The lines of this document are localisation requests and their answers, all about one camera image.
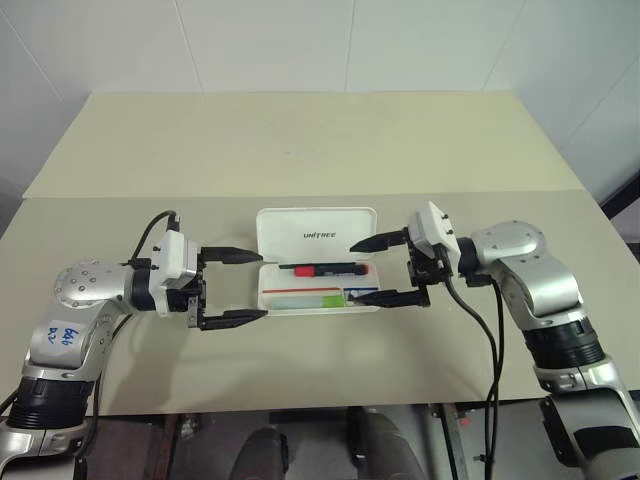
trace unitree logo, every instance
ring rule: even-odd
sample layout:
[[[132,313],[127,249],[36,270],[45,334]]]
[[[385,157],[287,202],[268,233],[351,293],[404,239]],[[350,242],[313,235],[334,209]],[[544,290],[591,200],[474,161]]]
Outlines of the unitree logo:
[[[335,238],[336,232],[311,232],[303,233],[304,238]]]

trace beige tabletop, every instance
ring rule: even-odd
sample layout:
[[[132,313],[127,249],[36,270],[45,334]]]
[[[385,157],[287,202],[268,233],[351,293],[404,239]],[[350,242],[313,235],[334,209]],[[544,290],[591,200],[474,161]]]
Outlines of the beige tabletop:
[[[385,231],[428,200],[460,235],[514,218],[539,226],[640,388],[638,265],[509,93],[92,95],[26,196],[0,242],[0,391],[17,385],[57,273],[87,257],[125,260],[161,210],[177,210],[202,245],[255,249],[264,207],[372,207]],[[402,247],[373,257],[383,288],[410,288],[406,260]],[[257,268],[208,268],[210,310],[254,306]],[[495,330],[490,289],[458,286]],[[431,299],[213,332],[139,315],[113,348],[103,412],[483,399],[486,340],[441,286]],[[508,317],[502,398],[543,395],[532,363]]]

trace white wall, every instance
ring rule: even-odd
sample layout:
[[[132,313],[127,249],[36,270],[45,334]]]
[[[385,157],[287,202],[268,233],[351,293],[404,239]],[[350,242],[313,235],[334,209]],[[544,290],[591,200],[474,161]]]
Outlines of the white wall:
[[[0,179],[28,185],[92,90],[514,89],[602,200],[640,163],[638,10],[638,0],[0,0]]]

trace robotic arm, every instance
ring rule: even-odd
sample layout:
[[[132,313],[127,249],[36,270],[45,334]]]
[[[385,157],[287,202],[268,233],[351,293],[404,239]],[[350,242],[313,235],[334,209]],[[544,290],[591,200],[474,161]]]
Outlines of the robotic arm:
[[[239,264],[262,257],[234,247],[198,249],[179,232],[177,215],[164,213],[169,213],[167,231],[150,259],[137,258],[140,245],[127,263],[83,261],[56,279],[53,300],[31,338],[9,417],[0,423],[0,476],[9,462],[23,457],[76,455],[84,467],[81,457],[91,436],[84,418],[87,399],[100,382],[114,328],[125,316],[150,310],[161,316],[187,312],[189,327],[214,330],[267,313],[231,310],[205,316],[206,263]]]
[[[551,256],[537,228],[505,222],[456,241],[449,217],[433,203],[407,228],[363,240],[352,251],[379,251],[407,243],[409,275],[418,289],[375,292],[354,301],[398,307],[429,305],[427,286],[453,274],[471,287],[494,279],[531,352],[540,406],[560,462],[580,467],[587,479],[640,478],[638,413],[589,322],[576,279]]]

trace table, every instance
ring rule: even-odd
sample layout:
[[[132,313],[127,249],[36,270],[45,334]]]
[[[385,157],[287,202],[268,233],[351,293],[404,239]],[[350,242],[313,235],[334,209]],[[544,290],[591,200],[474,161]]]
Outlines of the table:
[[[640,358],[635,341],[630,341],[640,335],[638,266],[515,97],[505,93],[398,94],[400,106],[394,109],[394,96],[384,94],[378,99],[377,95],[364,95],[360,99],[358,95],[311,95],[321,99],[318,105],[333,102],[332,107],[326,107],[333,112],[332,118],[342,119],[342,127],[351,125],[354,132],[359,132],[340,144],[335,140],[339,128],[327,124],[327,139],[336,143],[330,143],[322,152],[318,150],[322,145],[320,137],[307,136],[302,125],[292,131],[291,138],[282,132],[282,136],[274,137],[273,132],[278,129],[272,123],[264,123],[271,132],[267,135],[260,122],[238,114],[233,118],[235,126],[228,126],[227,133],[236,132],[234,135],[240,138],[237,130],[244,128],[244,136],[254,139],[254,144],[249,147],[225,143],[223,137],[216,137],[222,142],[219,152],[217,142],[211,139],[212,130],[196,128],[203,117],[227,115],[233,110],[234,98],[239,99],[238,109],[245,113],[251,110],[247,104],[252,103],[256,111],[273,114],[274,105],[281,105],[277,100],[280,95],[92,97],[30,188],[0,242],[0,266],[3,272],[11,272],[0,279],[5,318],[0,325],[2,391],[10,391],[19,380],[31,332],[46,310],[56,274],[81,258],[125,260],[148,219],[158,211],[177,210],[183,232],[202,245],[255,249],[255,215],[264,207],[368,206],[378,212],[378,230],[386,231],[405,225],[409,214],[428,200],[449,213],[460,235],[512,218],[539,226],[551,251],[575,273],[591,321],[605,349],[616,358],[627,385],[639,388]],[[194,98],[203,99],[202,104]],[[293,117],[299,121],[307,118],[302,110],[311,112],[311,106],[316,105],[315,100],[304,95],[282,98],[284,103],[300,98],[301,104],[306,104],[293,109],[298,116],[287,117],[291,122],[288,126],[295,123]],[[226,105],[227,110],[213,108],[215,105]],[[429,109],[426,105],[439,108]],[[447,116],[446,105],[455,114]],[[353,118],[348,121],[337,115],[340,109],[346,117]],[[378,115],[385,110],[388,115],[383,122]],[[174,126],[183,128],[165,129],[172,115]],[[132,116],[137,121],[131,122]],[[439,128],[439,135],[425,133],[429,129],[412,129],[409,120],[403,128],[399,126],[402,118],[418,116]],[[360,118],[362,125],[354,118]],[[389,124],[393,134],[384,139],[372,136],[373,130],[366,126],[372,123],[367,120],[370,118],[375,119],[373,123]],[[135,135],[128,132],[134,124]],[[447,133],[454,127],[455,132]],[[501,136],[501,129],[507,133]],[[163,148],[156,148],[158,145],[151,138],[156,138]],[[380,149],[386,145],[387,150],[369,149],[367,138]],[[232,143],[241,153],[232,148]],[[283,165],[288,162],[281,158],[285,155],[284,146],[290,143],[300,146],[295,155],[298,163],[304,162],[304,152],[315,151],[318,156],[304,168],[292,163],[292,174],[287,177],[291,181],[280,182],[274,189],[277,171],[260,162],[259,147],[264,145],[268,150],[271,145],[268,151],[273,157],[267,157],[276,164],[280,159]],[[163,152],[166,148],[177,149],[178,144],[188,154],[181,161],[170,163],[172,155]],[[276,144],[281,156],[274,153],[278,151]],[[383,162],[393,145],[406,155]],[[110,149],[110,153],[104,153],[104,149]],[[204,157],[200,155],[208,149],[212,160],[202,161]],[[97,157],[87,156],[90,151]],[[436,155],[437,151],[446,157],[446,162]],[[473,161],[474,151],[478,162]],[[353,154],[353,162],[341,164],[341,168],[344,172],[357,172],[362,182],[350,186],[342,180],[333,184],[324,181],[330,175],[320,160],[330,158],[331,152]],[[190,160],[192,154],[197,160]],[[213,160],[216,158],[233,159],[236,167],[244,166],[234,172],[230,166]],[[377,168],[364,168],[371,158],[375,158]],[[255,168],[249,168],[250,159]],[[122,182],[108,173],[109,168],[103,165],[107,160],[112,162],[110,168],[120,170]],[[152,173],[143,175],[143,167],[152,160]],[[66,178],[65,169],[73,176],[69,173]],[[92,171],[100,179],[94,182],[93,189],[89,188]],[[212,182],[209,187],[208,176]],[[234,176],[241,177],[241,181],[232,185]],[[187,177],[192,180],[188,185]],[[305,190],[300,181],[308,177],[322,181]],[[163,190],[170,184],[175,188]],[[424,185],[423,190],[417,191],[420,185]],[[401,247],[374,257],[383,288],[410,288],[406,259],[406,250]],[[257,268],[258,265],[208,268],[214,308],[255,305]],[[462,282],[458,286],[464,298],[495,330],[492,291],[466,289]],[[428,309],[266,317],[235,330],[214,332],[187,329],[186,319],[180,315],[140,315],[123,330],[113,347],[101,413],[483,399],[491,373],[490,353],[481,331],[442,287],[431,290],[431,300]],[[543,395],[531,365],[522,335],[507,317],[501,398]]]

